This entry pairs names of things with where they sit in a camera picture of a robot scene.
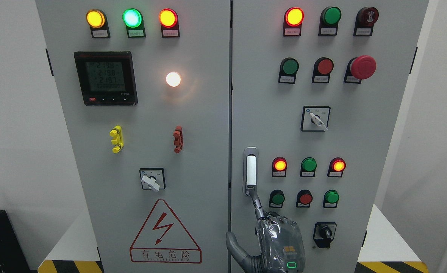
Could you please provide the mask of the grey robotic right hand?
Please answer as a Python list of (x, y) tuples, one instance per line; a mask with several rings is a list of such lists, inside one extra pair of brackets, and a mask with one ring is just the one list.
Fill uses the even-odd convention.
[(255, 207), (261, 254), (250, 256), (233, 232), (226, 233), (227, 250), (245, 273), (303, 273), (305, 249), (298, 223), (276, 212), (265, 212), (257, 191), (248, 190)]

